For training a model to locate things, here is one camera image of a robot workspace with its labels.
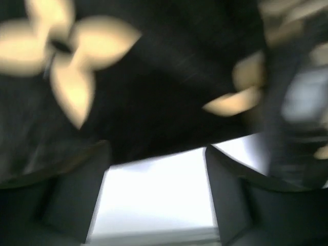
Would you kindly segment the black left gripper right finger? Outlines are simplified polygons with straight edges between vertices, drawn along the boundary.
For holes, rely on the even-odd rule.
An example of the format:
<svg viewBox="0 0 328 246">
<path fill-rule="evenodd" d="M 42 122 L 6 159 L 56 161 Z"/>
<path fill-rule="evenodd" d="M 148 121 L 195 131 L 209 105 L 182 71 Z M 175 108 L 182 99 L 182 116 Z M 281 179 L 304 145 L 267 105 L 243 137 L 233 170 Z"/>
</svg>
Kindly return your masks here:
<svg viewBox="0 0 328 246">
<path fill-rule="evenodd" d="M 222 245 L 327 245 L 327 189 L 267 177 L 214 146 L 205 157 Z"/>
</svg>

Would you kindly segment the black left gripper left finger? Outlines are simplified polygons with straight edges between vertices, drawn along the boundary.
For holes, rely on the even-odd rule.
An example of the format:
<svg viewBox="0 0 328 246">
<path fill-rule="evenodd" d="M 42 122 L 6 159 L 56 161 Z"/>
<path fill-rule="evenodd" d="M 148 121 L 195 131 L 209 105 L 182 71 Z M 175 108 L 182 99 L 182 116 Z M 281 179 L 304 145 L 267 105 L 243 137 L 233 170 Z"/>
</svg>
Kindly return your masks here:
<svg viewBox="0 0 328 246">
<path fill-rule="evenodd" d="M 71 166 L 1 185 L 1 245 L 83 245 L 97 206 L 110 145 L 100 141 Z"/>
</svg>

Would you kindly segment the black floral plush pillowcase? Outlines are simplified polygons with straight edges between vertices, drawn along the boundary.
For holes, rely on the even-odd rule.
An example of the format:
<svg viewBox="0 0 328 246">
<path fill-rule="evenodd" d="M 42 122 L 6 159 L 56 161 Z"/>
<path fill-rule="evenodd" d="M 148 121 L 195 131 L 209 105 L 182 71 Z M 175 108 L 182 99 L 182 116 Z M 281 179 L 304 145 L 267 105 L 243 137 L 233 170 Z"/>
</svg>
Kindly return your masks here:
<svg viewBox="0 0 328 246">
<path fill-rule="evenodd" d="M 327 182 L 327 1 L 1 1 L 1 188 L 259 131 Z"/>
</svg>

